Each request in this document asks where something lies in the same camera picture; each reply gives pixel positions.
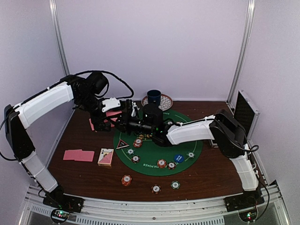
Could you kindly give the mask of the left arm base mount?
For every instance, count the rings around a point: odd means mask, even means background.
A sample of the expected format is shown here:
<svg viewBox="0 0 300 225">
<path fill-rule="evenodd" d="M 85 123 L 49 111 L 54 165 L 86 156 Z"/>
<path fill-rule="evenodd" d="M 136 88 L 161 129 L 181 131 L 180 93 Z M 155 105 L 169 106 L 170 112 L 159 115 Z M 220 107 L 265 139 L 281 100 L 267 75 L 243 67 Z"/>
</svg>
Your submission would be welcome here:
<svg viewBox="0 0 300 225">
<path fill-rule="evenodd" d="M 43 199 L 43 204 L 53 207 L 50 219 L 56 224 L 65 223 L 72 213 L 80 213 L 83 208 L 84 200 L 79 197 L 63 195 L 61 201 L 54 200 L 50 196 Z"/>
</svg>

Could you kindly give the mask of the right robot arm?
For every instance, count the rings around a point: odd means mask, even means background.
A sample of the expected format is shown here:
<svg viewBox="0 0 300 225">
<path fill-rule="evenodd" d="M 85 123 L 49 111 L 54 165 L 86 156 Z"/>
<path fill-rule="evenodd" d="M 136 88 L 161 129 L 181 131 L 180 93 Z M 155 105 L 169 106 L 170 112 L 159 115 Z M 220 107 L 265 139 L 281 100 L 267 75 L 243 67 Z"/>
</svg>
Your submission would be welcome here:
<svg viewBox="0 0 300 225">
<path fill-rule="evenodd" d="M 239 175 L 245 193 L 240 203 L 250 207 L 258 200 L 259 176 L 251 162 L 250 154 L 258 151 L 259 146 L 249 147 L 244 127 L 226 110 L 218 110 L 214 115 L 176 123 L 163 118 L 163 111 L 155 104 L 142 108 L 142 117 L 136 107 L 126 102 L 126 111 L 116 115 L 113 122 L 117 130 L 131 134 L 150 135 L 151 140 L 160 147 L 171 147 L 181 143 L 202 140 L 214 140 L 221 153 L 229 158 Z"/>
</svg>

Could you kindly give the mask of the red 5 chip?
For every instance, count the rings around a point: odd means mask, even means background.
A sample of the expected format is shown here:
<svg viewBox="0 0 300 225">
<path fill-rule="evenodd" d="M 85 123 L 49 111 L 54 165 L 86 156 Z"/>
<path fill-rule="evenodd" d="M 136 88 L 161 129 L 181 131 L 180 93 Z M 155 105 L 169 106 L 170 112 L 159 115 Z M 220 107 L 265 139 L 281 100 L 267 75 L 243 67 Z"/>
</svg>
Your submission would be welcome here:
<svg viewBox="0 0 300 225">
<path fill-rule="evenodd" d="M 158 166 L 159 168 L 165 168 L 166 165 L 167 165 L 167 162 L 166 162 L 164 159 L 159 159 L 159 160 L 157 161 L 157 166 Z"/>
<path fill-rule="evenodd" d="M 141 139 L 135 139 L 133 146 L 136 148 L 140 148 L 143 144 L 143 141 Z"/>
</svg>

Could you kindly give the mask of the black triangular all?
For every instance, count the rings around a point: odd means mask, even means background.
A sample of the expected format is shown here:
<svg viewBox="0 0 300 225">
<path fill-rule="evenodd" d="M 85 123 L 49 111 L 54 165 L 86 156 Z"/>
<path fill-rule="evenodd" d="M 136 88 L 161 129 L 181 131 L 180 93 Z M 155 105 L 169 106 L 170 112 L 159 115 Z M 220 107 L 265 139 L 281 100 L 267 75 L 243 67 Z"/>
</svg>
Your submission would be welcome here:
<svg viewBox="0 0 300 225">
<path fill-rule="evenodd" d="M 118 144 L 117 144 L 116 149 L 118 150 L 118 149 L 122 149 L 122 148 L 125 148 L 125 147 L 128 147 L 128 146 L 129 146 L 128 143 L 126 143 L 124 140 L 120 139 Z"/>
</svg>

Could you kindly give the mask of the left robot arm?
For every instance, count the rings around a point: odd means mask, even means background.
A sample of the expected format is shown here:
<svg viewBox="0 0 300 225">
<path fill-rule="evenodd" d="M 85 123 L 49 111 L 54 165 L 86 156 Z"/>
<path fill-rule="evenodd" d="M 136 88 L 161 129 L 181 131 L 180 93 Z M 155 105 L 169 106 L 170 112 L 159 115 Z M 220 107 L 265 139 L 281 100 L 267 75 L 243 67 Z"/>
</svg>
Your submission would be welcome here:
<svg viewBox="0 0 300 225">
<path fill-rule="evenodd" d="M 73 101 L 76 108 L 87 111 L 96 130 L 108 127 L 104 121 L 106 112 L 121 107 L 120 97 L 106 98 L 103 89 L 109 88 L 105 75 L 116 75 L 108 71 L 88 70 L 68 75 L 55 84 L 14 106 L 5 107 L 5 135 L 18 161 L 30 173 L 33 179 L 49 194 L 49 200 L 57 208 L 67 204 L 67 197 L 59 191 L 60 185 L 51 175 L 45 164 L 37 156 L 36 148 L 27 129 L 38 119 L 53 109 Z"/>
</svg>

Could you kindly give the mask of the red backed card deck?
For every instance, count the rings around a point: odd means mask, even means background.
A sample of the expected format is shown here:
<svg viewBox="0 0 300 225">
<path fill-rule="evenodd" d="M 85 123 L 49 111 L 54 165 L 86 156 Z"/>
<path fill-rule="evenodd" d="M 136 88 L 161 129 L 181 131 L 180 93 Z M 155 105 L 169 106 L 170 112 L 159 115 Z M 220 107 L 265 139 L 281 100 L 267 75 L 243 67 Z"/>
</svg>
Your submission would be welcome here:
<svg viewBox="0 0 300 225">
<path fill-rule="evenodd" d="M 107 111 L 100 116 L 91 116 L 89 123 L 92 131 L 111 131 L 121 111 Z"/>
</svg>

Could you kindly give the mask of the dealt red card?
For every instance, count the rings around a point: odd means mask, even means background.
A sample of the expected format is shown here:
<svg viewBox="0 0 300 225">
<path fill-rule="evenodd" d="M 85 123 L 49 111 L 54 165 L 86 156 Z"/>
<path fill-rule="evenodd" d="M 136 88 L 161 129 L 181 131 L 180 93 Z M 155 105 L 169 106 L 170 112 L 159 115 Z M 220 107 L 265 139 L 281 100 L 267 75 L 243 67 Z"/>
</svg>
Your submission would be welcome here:
<svg viewBox="0 0 300 225">
<path fill-rule="evenodd" d="M 64 152 L 63 160 L 79 161 L 81 158 L 82 150 L 66 150 Z"/>
<path fill-rule="evenodd" d="M 94 151 L 79 151 L 75 156 L 75 161 L 92 162 L 94 154 Z"/>
</svg>

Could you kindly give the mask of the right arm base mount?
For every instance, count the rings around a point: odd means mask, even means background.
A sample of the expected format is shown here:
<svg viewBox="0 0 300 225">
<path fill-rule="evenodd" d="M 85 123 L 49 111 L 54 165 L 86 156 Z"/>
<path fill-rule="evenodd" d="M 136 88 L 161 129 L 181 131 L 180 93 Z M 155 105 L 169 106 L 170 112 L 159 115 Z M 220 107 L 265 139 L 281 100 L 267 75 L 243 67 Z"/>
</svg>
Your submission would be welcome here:
<svg viewBox="0 0 300 225">
<path fill-rule="evenodd" d="M 246 223 L 255 222 L 259 212 L 257 206 L 264 203 L 263 197 L 235 195 L 224 199 L 227 212 L 237 211 L 239 218 Z"/>
</svg>

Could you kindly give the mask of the red orange chip stack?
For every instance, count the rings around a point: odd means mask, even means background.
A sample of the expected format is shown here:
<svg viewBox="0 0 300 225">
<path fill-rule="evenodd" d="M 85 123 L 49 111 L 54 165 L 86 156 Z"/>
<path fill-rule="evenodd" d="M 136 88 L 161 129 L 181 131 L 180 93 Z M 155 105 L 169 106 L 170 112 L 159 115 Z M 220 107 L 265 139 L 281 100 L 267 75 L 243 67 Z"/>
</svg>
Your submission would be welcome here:
<svg viewBox="0 0 300 225">
<path fill-rule="evenodd" d="M 129 186 L 131 184 L 132 177 L 130 175 L 124 175 L 121 179 L 121 183 L 124 186 Z"/>
</svg>

